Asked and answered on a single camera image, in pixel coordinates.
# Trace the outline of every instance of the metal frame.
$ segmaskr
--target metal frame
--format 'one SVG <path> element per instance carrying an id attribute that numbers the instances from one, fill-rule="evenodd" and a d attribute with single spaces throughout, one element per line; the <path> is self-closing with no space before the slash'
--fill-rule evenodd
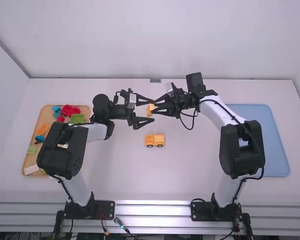
<path id="1" fill-rule="evenodd" d="M 193 222 L 189 201 L 117 200 L 115 214 L 133 234 L 228 234 L 231 222 Z M 255 235 L 300 236 L 300 203 L 241 204 L 249 213 Z M 52 232 L 56 213 L 64 203 L 0 202 L 0 232 Z M 103 233 L 99 220 L 74 220 L 73 232 Z M 110 233 L 125 233 L 111 220 Z M 64 220 L 62 232 L 70 230 Z M 244 225 L 240 224 L 242 233 Z"/>

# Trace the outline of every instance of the blue mat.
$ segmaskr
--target blue mat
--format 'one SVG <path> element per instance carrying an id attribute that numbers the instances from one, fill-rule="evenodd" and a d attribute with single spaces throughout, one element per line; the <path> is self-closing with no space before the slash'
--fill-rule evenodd
<path id="1" fill-rule="evenodd" d="M 261 124 L 265 152 L 264 176 L 288 176 L 290 167 L 271 108 L 264 104 L 227 104 L 227 106 L 246 120 L 257 120 Z"/>

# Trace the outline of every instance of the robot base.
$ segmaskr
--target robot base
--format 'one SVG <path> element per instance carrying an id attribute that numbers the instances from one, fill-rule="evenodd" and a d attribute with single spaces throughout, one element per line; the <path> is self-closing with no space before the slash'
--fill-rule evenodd
<path id="1" fill-rule="evenodd" d="M 95 210 L 90 214 L 82 214 L 71 207 L 71 203 L 66 204 L 64 208 L 64 219 L 91 219 L 91 220 L 113 220 L 115 216 L 114 201 L 94 200 L 93 205 Z"/>
<path id="2" fill-rule="evenodd" d="M 63 219 L 112 220 L 115 216 L 115 206 L 114 201 L 95 200 L 95 196 L 91 192 L 86 206 L 80 206 L 75 202 L 66 202 Z"/>
<path id="3" fill-rule="evenodd" d="M 229 204 L 223 208 L 215 207 L 213 202 L 192 202 L 191 220 L 194 222 L 233 222 L 242 219 L 240 203 Z"/>

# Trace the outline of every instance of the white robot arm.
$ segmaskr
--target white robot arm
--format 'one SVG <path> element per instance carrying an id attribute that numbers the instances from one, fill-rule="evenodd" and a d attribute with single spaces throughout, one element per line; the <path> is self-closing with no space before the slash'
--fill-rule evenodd
<path id="1" fill-rule="evenodd" d="M 245 219 L 247 235 L 252 239 L 249 215 L 241 213 L 237 200 L 246 180 L 263 177 L 265 151 L 261 126 L 256 120 L 247 121 L 238 116 L 221 101 L 214 90 L 207 90 L 200 72 L 187 75 L 186 83 L 187 92 L 171 82 L 167 83 L 166 93 L 154 101 L 157 108 L 151 112 L 181 120 L 182 110 L 194 108 L 208 117 L 220 131 L 219 161 L 225 174 L 210 202 L 200 198 L 194 199 L 203 201 L 200 204 L 194 204 L 194 200 L 191 202 L 191 219 L 204 222 L 233 221 L 235 226 L 234 219 L 239 217 L 239 212 L 240 217 Z M 193 124 L 186 129 L 192 130 Z M 247 142 L 247 145 L 240 146 L 239 140 Z M 261 176 L 250 177 L 259 168 L 262 169 Z"/>

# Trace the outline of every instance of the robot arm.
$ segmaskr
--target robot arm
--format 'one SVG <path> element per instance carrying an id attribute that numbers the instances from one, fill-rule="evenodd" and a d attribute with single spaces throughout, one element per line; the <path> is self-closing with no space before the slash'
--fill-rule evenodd
<path id="1" fill-rule="evenodd" d="M 167 83 L 166 94 L 154 101 L 157 108 L 151 112 L 179 119 L 182 110 L 194 108 L 219 129 L 219 161 L 225 175 L 216 193 L 212 194 L 209 210 L 213 219 L 220 220 L 224 212 L 228 212 L 225 209 L 236 203 L 248 176 L 265 165 L 262 130 L 256 120 L 247 121 L 238 116 L 214 90 L 207 90 L 200 72 L 187 75 L 186 83 L 187 92 Z M 240 146 L 239 140 L 247 144 Z"/>
<path id="2" fill-rule="evenodd" d="M 124 98 L 124 104 L 118 104 L 118 94 Z M 135 106 L 152 101 L 133 93 L 130 88 L 128 91 L 118 91 L 113 101 L 104 94 L 98 94 L 93 99 L 91 122 L 52 124 L 38 154 L 37 165 L 62 184 L 68 195 L 69 204 L 86 207 L 93 198 L 93 193 L 88 190 L 80 173 L 86 144 L 110 138 L 115 128 L 112 120 L 127 120 L 133 129 L 139 129 L 153 122 L 153 118 L 138 117 L 134 113 Z"/>

